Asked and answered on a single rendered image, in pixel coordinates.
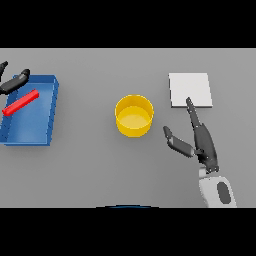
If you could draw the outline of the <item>blue tray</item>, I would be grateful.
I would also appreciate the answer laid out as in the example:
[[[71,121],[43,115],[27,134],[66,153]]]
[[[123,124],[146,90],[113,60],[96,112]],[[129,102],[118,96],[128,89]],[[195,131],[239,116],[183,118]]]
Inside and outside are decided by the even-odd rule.
[[[33,89],[39,97],[0,121],[0,144],[6,146],[49,146],[52,140],[59,83],[55,75],[31,75],[18,91],[7,96],[9,106]]]

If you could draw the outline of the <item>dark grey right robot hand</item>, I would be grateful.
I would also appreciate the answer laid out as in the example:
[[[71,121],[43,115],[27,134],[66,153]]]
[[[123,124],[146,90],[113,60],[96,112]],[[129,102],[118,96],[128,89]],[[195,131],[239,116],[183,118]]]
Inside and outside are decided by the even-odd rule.
[[[164,126],[163,132],[167,140],[167,145],[172,150],[184,155],[185,157],[192,158],[193,156],[196,156],[198,158],[198,162],[205,166],[207,174],[218,172],[219,164],[217,152],[210,132],[205,124],[199,121],[195,106],[190,97],[186,99],[186,104],[194,133],[195,146],[177,138],[167,126]]]

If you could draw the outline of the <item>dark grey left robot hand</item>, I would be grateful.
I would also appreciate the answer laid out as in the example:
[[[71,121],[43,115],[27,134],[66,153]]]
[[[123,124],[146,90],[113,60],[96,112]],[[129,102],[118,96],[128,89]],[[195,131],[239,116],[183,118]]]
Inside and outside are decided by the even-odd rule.
[[[0,63],[0,81],[7,65],[7,61]],[[0,95],[9,95],[13,91],[18,90],[29,81],[29,77],[30,70],[24,69],[17,77],[0,85]]]

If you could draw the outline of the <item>red beaker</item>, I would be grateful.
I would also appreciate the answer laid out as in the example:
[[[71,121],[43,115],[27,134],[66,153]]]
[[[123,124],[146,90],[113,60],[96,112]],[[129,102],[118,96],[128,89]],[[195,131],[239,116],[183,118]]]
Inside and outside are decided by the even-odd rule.
[[[39,91],[33,89],[26,95],[22,96],[20,99],[14,101],[12,104],[8,105],[2,110],[2,114],[4,116],[11,116],[21,108],[25,107],[26,105],[30,104],[32,101],[39,97]]]

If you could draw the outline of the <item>pale square measuring scale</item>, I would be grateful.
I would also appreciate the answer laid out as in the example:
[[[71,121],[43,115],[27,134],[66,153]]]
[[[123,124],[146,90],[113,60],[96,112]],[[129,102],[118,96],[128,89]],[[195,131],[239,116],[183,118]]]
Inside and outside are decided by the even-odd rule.
[[[207,73],[169,73],[168,78],[173,108],[185,108],[187,98],[198,108],[213,106]]]

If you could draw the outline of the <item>yellow bowl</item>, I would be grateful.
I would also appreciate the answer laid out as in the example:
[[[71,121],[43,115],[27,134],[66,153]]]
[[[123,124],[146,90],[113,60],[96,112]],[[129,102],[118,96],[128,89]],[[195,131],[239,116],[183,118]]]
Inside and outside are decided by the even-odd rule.
[[[154,107],[146,97],[130,94],[118,101],[114,115],[121,134],[129,138],[139,138],[151,128]]]

